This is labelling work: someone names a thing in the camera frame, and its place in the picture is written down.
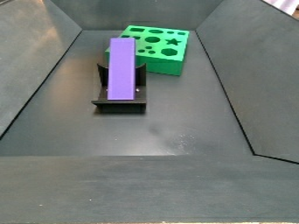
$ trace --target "purple rectangular block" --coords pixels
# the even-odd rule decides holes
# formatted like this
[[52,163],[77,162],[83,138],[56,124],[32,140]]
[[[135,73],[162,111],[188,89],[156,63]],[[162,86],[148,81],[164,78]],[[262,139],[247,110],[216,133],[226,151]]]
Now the purple rectangular block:
[[133,100],[136,97],[136,40],[109,40],[107,99]]

